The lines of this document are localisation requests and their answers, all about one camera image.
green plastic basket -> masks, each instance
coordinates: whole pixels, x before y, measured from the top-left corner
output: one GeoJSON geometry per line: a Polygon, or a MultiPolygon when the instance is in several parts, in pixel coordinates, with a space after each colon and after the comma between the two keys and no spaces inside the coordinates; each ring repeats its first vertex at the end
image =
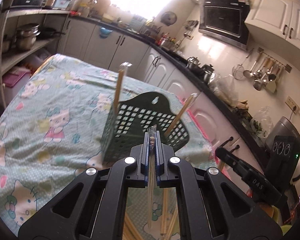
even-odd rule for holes
{"type": "Polygon", "coordinates": [[[157,125],[162,143],[171,146],[174,152],[181,149],[190,138],[181,120],[168,138],[163,135],[175,117],[168,99],[157,92],[119,102],[117,115],[112,104],[101,138],[103,161],[116,162],[129,156],[131,148],[143,143],[144,133],[153,125],[157,125]]]}

stainless steel pot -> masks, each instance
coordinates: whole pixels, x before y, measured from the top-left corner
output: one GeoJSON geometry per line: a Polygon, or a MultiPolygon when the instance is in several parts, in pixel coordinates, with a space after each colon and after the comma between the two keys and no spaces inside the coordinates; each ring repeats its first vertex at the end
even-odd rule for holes
{"type": "Polygon", "coordinates": [[[37,23],[29,23],[22,25],[17,28],[17,37],[30,37],[34,34],[37,34],[39,31],[39,24],[37,23]]]}
{"type": "Polygon", "coordinates": [[[29,37],[17,37],[16,40],[16,47],[21,51],[31,50],[32,46],[34,45],[35,41],[37,40],[37,36],[40,32],[35,33],[29,37]]]}

kettle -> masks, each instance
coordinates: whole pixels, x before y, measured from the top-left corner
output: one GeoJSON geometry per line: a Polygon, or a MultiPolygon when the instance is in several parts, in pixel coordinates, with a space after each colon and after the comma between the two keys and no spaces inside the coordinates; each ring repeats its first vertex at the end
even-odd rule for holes
{"type": "Polygon", "coordinates": [[[187,67],[196,74],[201,74],[202,69],[199,67],[200,63],[198,58],[196,57],[190,57],[187,59],[187,67]]]}

pink storage box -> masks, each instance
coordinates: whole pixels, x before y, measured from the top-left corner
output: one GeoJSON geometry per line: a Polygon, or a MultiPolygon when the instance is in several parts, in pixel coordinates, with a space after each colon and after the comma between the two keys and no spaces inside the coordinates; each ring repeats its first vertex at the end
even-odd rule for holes
{"type": "Polygon", "coordinates": [[[30,70],[22,67],[13,67],[8,73],[3,75],[2,81],[5,84],[3,93],[7,105],[18,94],[20,89],[22,89],[23,86],[29,81],[30,75],[30,70]]]}

silver screw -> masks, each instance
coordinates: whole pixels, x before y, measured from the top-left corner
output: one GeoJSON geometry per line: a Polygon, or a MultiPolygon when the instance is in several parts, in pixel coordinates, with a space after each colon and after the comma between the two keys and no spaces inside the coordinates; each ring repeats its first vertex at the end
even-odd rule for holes
{"type": "Polygon", "coordinates": [[[97,172],[97,170],[95,168],[89,168],[86,170],[86,173],[88,175],[94,175],[94,174],[96,174],[96,172],[97,172]]]}
{"type": "Polygon", "coordinates": [[[126,157],[126,158],[124,159],[124,162],[127,163],[127,164],[132,164],[132,163],[134,163],[135,161],[136,161],[136,159],[135,159],[134,157],[131,157],[131,156],[126,157]]]}
{"type": "Polygon", "coordinates": [[[171,163],[179,163],[179,162],[180,162],[180,158],[174,156],[174,157],[171,157],[171,158],[169,159],[169,161],[170,161],[171,163]]]}
{"type": "Polygon", "coordinates": [[[211,167],[208,169],[208,172],[212,175],[217,175],[219,173],[219,170],[215,167],[211,167]]]}

